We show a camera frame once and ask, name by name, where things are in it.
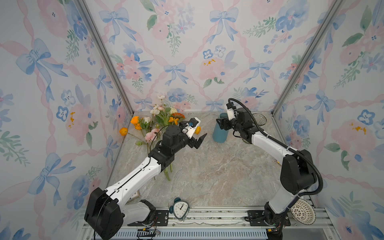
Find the teal ceramic vase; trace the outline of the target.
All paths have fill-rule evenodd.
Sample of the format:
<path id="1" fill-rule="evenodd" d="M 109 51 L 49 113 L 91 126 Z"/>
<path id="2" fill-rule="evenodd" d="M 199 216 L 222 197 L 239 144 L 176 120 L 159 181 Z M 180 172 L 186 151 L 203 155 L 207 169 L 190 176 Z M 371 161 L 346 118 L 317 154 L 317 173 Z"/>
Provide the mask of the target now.
<path id="1" fill-rule="evenodd" d="M 227 118 L 228 115 L 226 113 L 221 113 L 219 118 L 216 121 L 216 126 L 213 132 L 213 140 L 216 143 L 224 143 L 227 140 L 228 137 L 228 131 L 221 129 L 219 119 L 221 118 Z"/>

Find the pink carnation flower stem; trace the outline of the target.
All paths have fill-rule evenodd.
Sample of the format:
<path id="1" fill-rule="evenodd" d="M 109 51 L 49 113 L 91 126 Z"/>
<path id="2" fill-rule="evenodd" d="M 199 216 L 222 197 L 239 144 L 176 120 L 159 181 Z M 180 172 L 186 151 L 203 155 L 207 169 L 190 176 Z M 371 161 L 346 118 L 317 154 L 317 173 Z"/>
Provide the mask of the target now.
<path id="1" fill-rule="evenodd" d="M 161 129 L 156 128 L 145 135 L 145 141 L 148 147 L 148 154 L 155 148 L 156 144 L 160 141 L 162 131 L 165 129 L 166 127 L 163 127 Z"/>

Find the orange poppy flower stem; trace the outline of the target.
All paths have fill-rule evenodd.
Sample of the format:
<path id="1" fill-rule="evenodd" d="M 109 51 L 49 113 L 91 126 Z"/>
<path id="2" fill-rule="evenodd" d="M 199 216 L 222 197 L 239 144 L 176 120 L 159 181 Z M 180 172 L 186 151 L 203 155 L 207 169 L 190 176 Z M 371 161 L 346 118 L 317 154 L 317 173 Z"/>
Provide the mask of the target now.
<path id="1" fill-rule="evenodd" d="M 201 121 L 191 118 L 189 121 L 181 121 L 177 125 L 169 126 L 163 134 L 162 147 L 165 149 L 166 160 L 162 163 L 164 171 L 175 159 L 175 154 L 186 146 L 193 148 L 198 143 L 194 138 Z"/>

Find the orange sunflower stem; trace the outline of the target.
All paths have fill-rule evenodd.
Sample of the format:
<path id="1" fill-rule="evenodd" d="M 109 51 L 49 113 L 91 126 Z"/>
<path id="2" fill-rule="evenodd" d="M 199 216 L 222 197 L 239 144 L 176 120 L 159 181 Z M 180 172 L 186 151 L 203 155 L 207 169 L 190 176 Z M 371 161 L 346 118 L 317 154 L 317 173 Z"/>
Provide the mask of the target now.
<path id="1" fill-rule="evenodd" d="M 173 113 L 169 118 L 169 123 L 178 125 L 180 121 L 184 120 L 185 116 L 181 113 Z"/>

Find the white flower stem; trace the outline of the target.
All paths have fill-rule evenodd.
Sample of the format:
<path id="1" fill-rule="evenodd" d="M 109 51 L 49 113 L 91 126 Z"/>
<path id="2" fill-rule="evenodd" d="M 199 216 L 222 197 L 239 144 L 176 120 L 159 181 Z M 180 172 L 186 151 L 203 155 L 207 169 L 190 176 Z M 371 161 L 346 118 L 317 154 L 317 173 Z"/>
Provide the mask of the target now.
<path id="1" fill-rule="evenodd" d="M 150 113 L 154 117 L 157 125 L 159 125 L 159 128 L 168 125 L 178 125 L 179 118 L 176 117 L 178 113 L 177 109 L 166 101 L 165 95 L 157 96 L 157 98 L 160 100 L 160 103 L 155 104 Z"/>

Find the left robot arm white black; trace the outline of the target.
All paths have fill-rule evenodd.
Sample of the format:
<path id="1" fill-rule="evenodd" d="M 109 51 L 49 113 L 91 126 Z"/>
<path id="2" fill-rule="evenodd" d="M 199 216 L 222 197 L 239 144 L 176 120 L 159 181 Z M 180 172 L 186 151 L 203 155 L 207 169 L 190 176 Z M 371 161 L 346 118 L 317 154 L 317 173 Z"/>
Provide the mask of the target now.
<path id="1" fill-rule="evenodd" d="M 152 226 L 156 223 L 156 208 L 147 200 L 126 206 L 129 199 L 149 180 L 163 172 L 186 146 L 198 149 L 204 140 L 193 137 L 201 121 L 192 118 L 166 128 L 154 149 L 132 172 L 105 190 L 96 188 L 90 195 L 85 221 L 94 235 L 111 239 L 122 226 L 133 223 Z"/>

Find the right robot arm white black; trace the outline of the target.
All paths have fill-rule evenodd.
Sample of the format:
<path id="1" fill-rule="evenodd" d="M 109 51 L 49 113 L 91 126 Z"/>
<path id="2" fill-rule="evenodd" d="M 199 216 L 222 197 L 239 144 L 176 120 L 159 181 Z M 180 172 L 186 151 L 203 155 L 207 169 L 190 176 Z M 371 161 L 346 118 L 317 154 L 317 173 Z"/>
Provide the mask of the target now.
<path id="1" fill-rule="evenodd" d="M 289 147 L 267 134 L 246 108 L 229 109 L 217 119 L 221 130 L 233 130 L 247 143 L 263 149 L 281 164 L 281 188 L 265 204 L 262 216 L 247 217 L 249 222 L 264 221 L 268 226 L 284 224 L 288 211 L 304 195 L 319 193 L 323 188 L 320 172 L 313 163 L 311 154 Z"/>

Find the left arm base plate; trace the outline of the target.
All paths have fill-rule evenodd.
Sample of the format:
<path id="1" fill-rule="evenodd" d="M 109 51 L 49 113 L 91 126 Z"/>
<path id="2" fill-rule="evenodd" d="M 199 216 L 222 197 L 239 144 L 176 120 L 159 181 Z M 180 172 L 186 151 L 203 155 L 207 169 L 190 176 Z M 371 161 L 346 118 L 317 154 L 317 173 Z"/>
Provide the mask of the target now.
<path id="1" fill-rule="evenodd" d="M 142 222 L 128 224 L 129 227 L 166 227 L 169 221 L 168 210 L 151 211 L 149 216 Z"/>

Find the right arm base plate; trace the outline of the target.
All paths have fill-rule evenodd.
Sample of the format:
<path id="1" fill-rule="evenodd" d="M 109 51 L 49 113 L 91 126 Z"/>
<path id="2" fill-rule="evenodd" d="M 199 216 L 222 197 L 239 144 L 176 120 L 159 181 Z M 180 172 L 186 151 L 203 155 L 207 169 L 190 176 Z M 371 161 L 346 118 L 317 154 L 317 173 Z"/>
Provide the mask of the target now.
<path id="1" fill-rule="evenodd" d="M 291 225 L 287 211 L 281 214 L 275 214 L 269 210 L 249 210 L 244 220 L 249 222 L 252 227 L 277 228 Z"/>

